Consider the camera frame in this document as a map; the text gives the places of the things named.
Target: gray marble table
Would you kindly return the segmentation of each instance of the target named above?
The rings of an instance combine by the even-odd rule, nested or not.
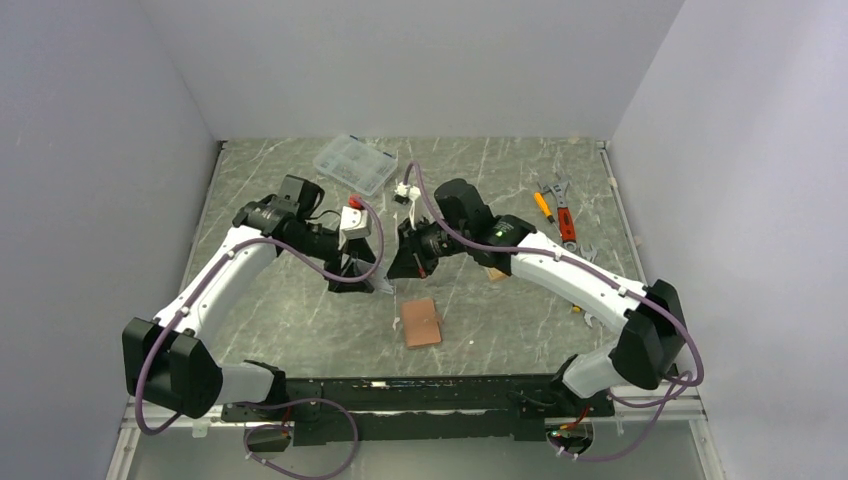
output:
[[[340,208],[352,193],[319,175],[312,159],[327,138],[233,140],[219,158],[189,274],[197,274],[221,241],[236,210],[276,192],[286,174],[319,183],[323,208]],[[363,139],[397,155],[398,174],[410,160],[421,163],[430,192],[452,178],[475,184],[494,213],[511,213],[557,238],[557,229],[533,200],[536,180],[553,180],[561,166],[572,182],[568,202],[578,239],[599,250],[595,263],[629,278],[636,266],[607,173],[592,139],[374,138]],[[389,180],[369,199],[386,232],[386,260],[394,257],[397,218]],[[400,303],[435,299],[444,316],[440,345],[409,350]],[[210,346],[216,359],[260,360],[291,377],[359,377],[549,373],[574,353],[611,338],[589,328],[582,314],[542,287],[517,278],[490,283],[467,255],[442,259],[426,280],[398,280],[395,295],[333,294],[326,282],[291,255],[263,271],[230,312]]]

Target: screwdriver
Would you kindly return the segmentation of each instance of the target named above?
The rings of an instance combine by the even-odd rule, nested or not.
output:
[[[543,197],[541,193],[536,192],[533,194],[533,198],[536,199],[536,205],[539,206],[539,210],[541,210],[542,213],[545,214],[545,217],[548,218],[548,221],[551,223],[556,222],[556,220],[554,220],[554,216],[551,214],[551,209],[548,208],[548,204],[545,202],[545,197]]]

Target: plastic storage container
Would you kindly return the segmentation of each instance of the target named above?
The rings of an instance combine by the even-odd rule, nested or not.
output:
[[[312,161],[324,175],[371,197],[397,169],[397,159],[351,135],[334,138]]]

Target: purple cable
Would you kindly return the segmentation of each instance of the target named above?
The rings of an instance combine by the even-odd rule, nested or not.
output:
[[[319,267],[315,263],[313,263],[311,260],[309,260],[309,258],[306,255],[298,252],[297,250],[290,247],[289,245],[287,245],[287,244],[285,244],[285,243],[283,243],[279,240],[275,240],[273,238],[254,238],[254,239],[246,240],[244,242],[239,243],[238,245],[236,245],[235,247],[233,247],[229,251],[239,252],[243,248],[248,247],[250,245],[254,245],[254,244],[257,244],[257,243],[270,243],[272,245],[280,247],[283,250],[293,254],[299,260],[303,261],[308,267],[310,267],[313,270],[315,270],[316,272],[320,273],[325,278],[329,278],[330,280],[340,282],[340,283],[361,282],[363,280],[366,280],[374,272],[376,272],[377,268],[379,268],[379,266],[380,266],[380,263],[383,261],[383,253],[384,253],[384,249],[385,249],[385,238],[383,236],[383,224],[380,222],[380,217],[377,216],[377,212],[365,200],[359,199],[359,203],[361,203],[362,206],[365,208],[365,210],[368,211],[369,215],[374,217],[374,223],[377,226],[378,250],[377,250],[377,259],[374,261],[374,265],[372,265],[371,268],[369,268],[367,272],[363,273],[362,275],[360,275],[358,277],[341,277],[341,276],[335,275],[333,273],[330,273],[330,272],[324,270],[323,268]],[[206,288],[209,286],[209,284],[215,278],[215,275],[218,274],[218,272],[221,270],[221,268],[223,268],[224,265],[227,262],[230,261],[230,259],[231,258],[230,258],[229,255],[224,254],[224,255],[221,256],[221,258],[218,259],[217,262],[215,262],[212,265],[212,267],[209,269],[209,271],[206,273],[206,275],[204,275],[204,277],[197,284],[197,288],[195,288],[194,291],[192,291],[191,294],[188,295],[188,298],[186,299],[185,303],[183,304],[184,308],[191,308],[191,306],[194,304],[194,302],[197,301],[197,299],[200,297],[200,295],[203,294],[203,292],[206,290]],[[153,359],[156,357],[156,354],[159,353],[159,350],[162,348],[162,345],[165,343],[165,339],[168,338],[168,334],[171,333],[174,330],[174,328],[176,328],[177,324],[180,323],[180,320],[182,320],[184,316],[185,315],[182,313],[182,311],[180,311],[180,310],[177,311],[177,313],[174,315],[174,318],[171,319],[170,322],[168,322],[168,325],[166,325],[165,328],[162,329],[162,332],[159,333],[159,336],[156,337],[156,341],[153,342],[153,346],[150,347],[150,351],[147,353],[147,357],[144,358],[144,363],[141,365],[141,371],[139,372],[139,375],[138,375],[138,382],[136,383],[136,386],[135,386],[136,402],[135,402],[134,410],[135,410],[136,424],[138,424],[139,430],[141,430],[142,433],[144,433],[145,435],[157,435],[159,433],[162,433],[166,428],[168,428],[172,423],[174,423],[174,421],[176,421],[177,418],[180,417],[179,413],[175,413],[171,418],[166,420],[165,423],[163,423],[162,425],[155,427],[155,428],[151,428],[144,421],[144,409],[142,408],[143,403],[142,403],[141,399],[144,398],[144,384],[147,383],[147,377],[148,377],[148,375],[150,375],[150,368],[153,365]]]
[[[290,470],[286,470],[285,468],[283,468],[283,467],[281,467],[281,466],[279,466],[275,463],[271,463],[267,460],[264,460],[264,459],[257,457],[253,452],[250,451],[250,447],[247,443],[247,441],[248,441],[248,439],[250,438],[251,435],[253,435],[254,433],[256,433],[260,430],[286,430],[286,428],[283,425],[276,425],[276,424],[270,424],[270,423],[266,424],[266,425],[260,425],[258,427],[251,428],[250,430],[247,431],[247,434],[244,436],[244,451],[247,453],[247,456],[249,458],[251,458],[252,460],[255,460],[256,462],[261,463],[262,465],[265,465],[266,467],[268,467],[268,468],[270,468],[270,469],[272,469],[276,472],[282,473],[283,475],[288,475],[289,477],[292,477],[292,478],[296,478],[297,480],[327,480],[329,478],[335,477],[336,475],[338,475],[342,471],[344,471],[344,469],[349,467],[350,464],[353,463],[353,458],[356,456],[356,452],[359,449],[359,430],[357,430],[357,428],[356,428],[356,420],[354,420],[353,415],[351,415],[350,412],[347,411],[347,409],[345,409],[344,407],[342,407],[338,403],[336,403],[332,400],[327,400],[326,398],[302,398],[302,399],[294,400],[294,401],[287,402],[287,403],[281,403],[279,405],[260,405],[258,403],[252,403],[252,402],[241,402],[241,403],[238,403],[237,405],[241,405],[241,406],[249,407],[249,408],[255,408],[255,409],[259,409],[259,410],[279,410],[281,408],[293,407],[295,405],[300,405],[302,403],[309,403],[309,402],[326,403],[327,405],[335,407],[338,411],[342,412],[345,415],[345,417],[347,417],[347,420],[350,422],[350,427],[353,429],[353,445],[350,447],[350,454],[348,454],[345,461],[342,462],[342,464],[339,465],[338,468],[336,468],[332,472],[325,474],[325,475],[318,475],[318,476],[301,475],[299,473],[295,473],[295,472],[292,472]]]
[[[594,267],[587,265],[587,264],[584,264],[583,262],[579,262],[577,260],[574,260],[572,258],[569,258],[567,256],[559,256],[555,252],[552,252],[550,250],[544,250],[544,249],[541,249],[541,248],[524,248],[524,247],[493,247],[493,246],[490,246],[490,245],[483,245],[481,243],[476,243],[476,242],[473,242],[473,241],[463,237],[459,232],[452,229],[444,221],[444,219],[441,218],[441,216],[436,211],[436,208],[433,206],[433,203],[430,201],[430,197],[427,194],[427,189],[424,186],[424,176],[421,174],[421,166],[418,164],[418,162],[410,162],[409,165],[407,165],[406,171],[404,171],[404,175],[403,175],[404,185],[409,184],[409,174],[412,170],[415,170],[415,176],[416,176],[416,178],[418,178],[418,188],[421,190],[421,198],[424,200],[424,205],[427,207],[427,210],[430,212],[430,215],[433,216],[433,219],[435,220],[435,222],[438,223],[439,226],[442,227],[442,229],[445,232],[447,232],[448,235],[450,235],[454,240],[465,245],[466,247],[474,248],[476,250],[482,250],[484,252],[512,253],[512,254],[514,254],[514,253],[530,253],[530,254],[536,254],[536,255],[544,255],[546,257],[553,258],[555,261],[561,261],[561,262],[568,263],[569,265],[573,265],[575,267],[578,267],[578,268],[584,270],[587,273],[590,273],[592,276],[594,276],[598,280],[609,285],[609,287],[612,288],[613,290],[618,290],[621,287],[621,285],[619,283],[615,282],[614,280],[607,277],[606,275],[600,273]],[[683,340],[686,342],[686,345],[689,346],[689,350],[692,352],[692,357],[695,361],[695,371],[698,372],[698,376],[695,378],[695,380],[683,380],[680,377],[679,378],[673,378],[673,377],[666,378],[666,380],[668,380],[669,382],[671,382],[674,385],[682,385],[682,386],[686,386],[686,387],[697,387],[698,385],[700,385],[704,381],[704,363],[701,359],[701,353],[698,351],[698,347],[695,345],[695,341],[692,339],[692,336],[689,335],[689,332],[686,330],[686,327],[683,326],[683,324],[680,322],[680,320],[675,318],[674,315],[669,313],[668,310],[662,308],[656,302],[649,300],[649,299],[643,297],[642,295],[639,295],[638,293],[632,292],[630,290],[627,290],[626,295],[628,297],[638,301],[638,302],[644,303],[649,308],[651,308],[655,312],[662,315],[663,318],[668,320],[668,322],[671,323],[674,326],[675,330],[677,330],[677,332],[680,334],[680,336],[683,337]]]
[[[692,378],[692,372],[687,370],[687,371],[683,372],[680,375],[680,377],[686,378],[688,380],[689,378]],[[668,402],[668,400],[671,399],[671,395],[672,395],[671,391],[674,390],[674,387],[675,387],[674,384],[669,385],[668,391],[666,392],[665,396],[663,397],[664,401],[658,404],[659,407],[657,408],[657,412],[654,413],[654,416],[653,416],[653,418],[651,418],[651,421],[649,421],[648,424],[645,425],[645,428],[642,430],[642,433],[639,434],[639,437],[636,438],[636,440],[634,440],[633,443],[628,445],[627,448],[624,448],[623,450],[621,450],[619,452],[613,453],[612,455],[606,455],[606,456],[603,456],[603,457],[588,457],[588,458],[586,458],[586,457],[581,457],[580,455],[577,455],[577,454],[572,454],[572,453],[568,453],[568,452],[564,452],[564,453],[566,453],[567,455],[571,455],[571,458],[575,461],[591,462],[591,463],[612,462],[612,461],[619,460],[619,459],[629,455],[631,452],[633,452],[634,450],[639,448],[640,445],[642,445],[642,442],[644,442],[645,439],[648,438],[648,434],[650,434],[651,431],[654,429],[654,427],[657,425],[657,420],[659,420],[660,415],[662,414],[662,411],[666,406],[666,402]],[[548,444],[550,444],[554,448],[554,450],[559,452],[559,447],[551,441],[550,437],[548,437],[547,440],[548,440]]]

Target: purple hose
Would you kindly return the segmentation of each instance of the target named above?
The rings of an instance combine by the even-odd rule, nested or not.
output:
[[[256,462],[261,463],[262,465],[265,465],[266,467],[270,468],[271,470],[282,473],[283,475],[288,475],[289,477],[296,478],[298,480],[327,480],[329,478],[335,477],[336,475],[338,475],[342,471],[344,471],[344,469],[349,467],[350,464],[353,463],[353,458],[356,456],[356,452],[359,449],[359,430],[357,430],[357,428],[356,428],[356,420],[354,420],[353,415],[351,415],[349,411],[347,411],[344,407],[342,407],[338,403],[336,403],[332,400],[327,400],[326,398],[302,398],[302,399],[294,400],[294,401],[287,402],[287,403],[281,403],[279,405],[260,405],[258,403],[252,403],[252,402],[241,402],[241,403],[238,403],[237,405],[241,405],[241,406],[249,407],[249,408],[255,408],[255,409],[259,409],[259,410],[279,410],[281,408],[293,407],[295,405],[300,405],[302,403],[309,403],[309,402],[325,403],[327,405],[335,407],[338,411],[342,412],[345,415],[345,417],[347,417],[347,420],[350,422],[350,428],[353,429],[353,445],[350,447],[350,454],[348,454],[345,461],[342,462],[342,464],[339,465],[338,468],[336,468],[332,472],[327,473],[325,475],[318,475],[318,476],[314,476],[314,477],[309,476],[309,475],[301,475],[299,473],[295,473],[295,472],[292,472],[290,470],[286,470],[285,468],[283,468],[279,465],[276,465],[274,463],[271,463],[267,460],[263,460],[263,459],[257,457],[253,452],[250,451],[250,447],[248,446],[247,441],[252,434],[254,434],[254,433],[256,433],[260,430],[285,430],[285,427],[283,425],[267,424],[267,425],[260,425],[258,427],[254,427],[254,428],[251,428],[250,430],[248,430],[247,434],[244,436],[244,451],[247,453],[247,456],[249,458],[251,458],[252,460],[255,460]]]
[[[424,205],[427,207],[427,210],[430,212],[430,215],[433,217],[433,219],[436,221],[436,223],[438,223],[439,226],[442,227],[442,229],[445,232],[447,232],[448,235],[450,235],[454,240],[465,245],[466,247],[473,248],[473,249],[476,249],[476,250],[482,250],[484,252],[512,253],[512,254],[515,254],[515,253],[531,253],[531,254],[536,254],[536,255],[544,255],[544,256],[547,256],[547,257],[551,257],[556,261],[566,262],[569,265],[573,265],[575,267],[578,267],[578,268],[584,270],[587,273],[590,273],[592,276],[594,276],[598,280],[609,285],[609,287],[612,288],[613,290],[618,290],[621,287],[621,285],[619,283],[615,282],[611,278],[602,274],[601,272],[599,272],[594,267],[587,265],[587,264],[584,264],[583,262],[579,262],[577,260],[574,260],[574,259],[569,258],[569,257],[564,256],[564,255],[558,256],[555,252],[552,252],[550,250],[544,250],[544,249],[540,249],[540,248],[523,248],[523,247],[493,247],[493,246],[490,246],[490,245],[483,245],[481,243],[476,243],[476,242],[473,242],[473,241],[463,237],[459,232],[452,229],[444,221],[444,219],[441,218],[441,216],[436,211],[436,208],[433,206],[433,203],[430,201],[429,195],[427,195],[427,189],[424,186],[424,177],[421,174],[421,166],[418,164],[418,162],[410,162],[409,165],[407,165],[406,171],[404,171],[404,175],[403,175],[404,184],[405,185],[409,184],[409,174],[412,170],[415,170],[415,176],[418,178],[418,188],[421,190],[421,198],[424,200]],[[695,360],[695,371],[698,372],[695,380],[683,380],[682,378],[666,378],[666,380],[668,380],[669,382],[671,382],[674,385],[683,385],[683,386],[686,386],[686,387],[697,387],[698,385],[703,383],[703,381],[704,381],[704,363],[701,359],[701,353],[698,351],[698,347],[695,345],[695,341],[692,339],[692,336],[689,335],[689,332],[686,330],[686,327],[683,326],[683,324],[680,322],[680,320],[675,318],[674,315],[669,313],[668,310],[662,308],[656,302],[653,302],[653,301],[643,297],[642,295],[639,295],[636,292],[632,292],[630,290],[627,290],[627,296],[636,300],[636,301],[644,303],[649,308],[651,308],[655,312],[662,315],[663,318],[668,320],[669,323],[674,325],[675,330],[677,330],[677,332],[680,334],[680,336],[683,337],[683,340],[686,342],[686,345],[689,346],[689,350],[692,352],[692,357]]]
[[[251,240],[246,240],[233,247],[230,251],[239,252],[243,248],[248,247],[250,245],[254,245],[257,243],[270,243],[293,254],[299,260],[303,261],[308,267],[312,268],[324,277],[329,278],[330,280],[340,283],[361,282],[370,277],[374,272],[376,272],[377,268],[379,268],[380,266],[380,263],[383,261],[385,238],[383,236],[383,224],[380,222],[380,217],[377,216],[377,212],[374,211],[374,208],[371,207],[371,205],[369,205],[365,200],[359,199],[359,203],[361,203],[365,210],[368,211],[369,215],[374,217],[374,223],[377,226],[378,249],[377,259],[374,262],[374,265],[372,265],[367,272],[363,273],[358,277],[340,277],[338,275],[332,274],[313,263],[306,255],[298,252],[289,245],[273,238],[254,238]],[[194,305],[194,302],[196,302],[200,295],[203,294],[203,292],[215,278],[215,275],[218,274],[221,268],[223,268],[228,261],[230,261],[230,256],[225,254],[222,255],[221,258],[219,258],[218,261],[212,265],[212,268],[209,269],[206,275],[204,275],[200,282],[197,284],[197,288],[195,288],[194,291],[189,294],[188,298],[183,304],[183,307],[191,308],[191,306]],[[165,343],[165,339],[168,337],[168,334],[172,332],[174,328],[176,328],[177,324],[180,323],[180,320],[182,320],[183,317],[184,314],[181,311],[177,311],[176,315],[174,315],[174,318],[171,319],[170,322],[168,322],[168,325],[166,325],[165,328],[162,329],[162,332],[159,333],[159,336],[156,337],[156,341],[153,342],[153,346],[150,348],[150,351],[147,353],[147,357],[144,358],[144,363],[141,365],[141,371],[139,372],[138,382],[136,383],[135,387],[135,421],[138,424],[138,428],[145,435],[157,435],[159,433],[162,433],[166,428],[168,428],[172,423],[174,423],[177,418],[180,417],[179,413],[175,413],[174,416],[166,420],[165,423],[163,423],[162,425],[156,428],[151,428],[144,421],[144,410],[142,408],[143,402],[141,401],[141,399],[144,398],[144,384],[147,383],[147,377],[150,375],[150,368],[153,365],[153,359],[156,357],[156,354],[159,353],[159,349],[162,348],[162,345]]]
[[[688,371],[688,370],[687,370],[687,371],[683,372],[683,374],[681,374],[681,375],[680,375],[680,377],[681,377],[681,378],[685,378],[685,379],[688,381],[688,380],[689,380],[689,378],[691,378],[691,377],[692,377],[692,372],[690,372],[690,371]],[[619,452],[616,452],[616,453],[613,453],[612,455],[605,455],[605,456],[603,456],[603,457],[588,457],[588,458],[587,458],[587,457],[581,457],[581,456],[579,456],[579,455],[577,455],[577,454],[572,454],[572,453],[568,453],[568,452],[564,452],[564,453],[565,453],[566,455],[571,455],[571,458],[572,458],[573,460],[578,461],[578,462],[590,462],[590,463],[612,462],[612,461],[619,460],[619,459],[621,459],[621,458],[623,458],[623,457],[625,457],[625,456],[629,455],[631,452],[633,452],[633,450],[636,450],[637,448],[639,448],[639,446],[640,446],[640,445],[642,445],[642,442],[644,442],[644,441],[645,441],[645,439],[646,439],[646,438],[648,438],[648,434],[650,434],[650,433],[651,433],[651,431],[654,429],[654,427],[657,425],[657,420],[659,420],[660,415],[662,414],[662,411],[663,411],[663,409],[664,409],[664,408],[665,408],[665,406],[666,406],[666,403],[667,403],[669,400],[671,400],[671,398],[672,398],[672,393],[671,393],[671,391],[672,391],[672,390],[674,390],[674,387],[675,387],[675,385],[674,385],[674,384],[669,385],[669,387],[668,387],[668,391],[666,392],[666,394],[665,394],[665,396],[663,397],[662,401],[660,401],[660,403],[658,403],[658,404],[657,404],[657,405],[659,405],[659,407],[657,408],[657,412],[656,412],[656,413],[654,413],[653,418],[651,418],[651,421],[649,421],[649,422],[648,422],[648,424],[647,424],[647,425],[645,425],[645,428],[642,430],[642,433],[640,433],[640,434],[639,434],[639,437],[638,437],[638,438],[636,438],[636,440],[634,440],[634,441],[633,441],[633,443],[631,443],[630,445],[628,445],[628,446],[627,446],[626,448],[624,448],[623,450],[621,450],[621,451],[619,451]],[[682,391],[682,390],[685,390],[685,389],[686,389],[686,387],[684,386],[684,387],[681,387],[681,389],[680,389],[680,390]],[[559,452],[559,447],[558,447],[558,446],[556,446],[556,445],[555,445],[555,444],[551,441],[551,439],[550,439],[550,438],[548,438],[548,443],[549,443],[552,447],[554,447],[554,450],[556,450],[557,452]]]

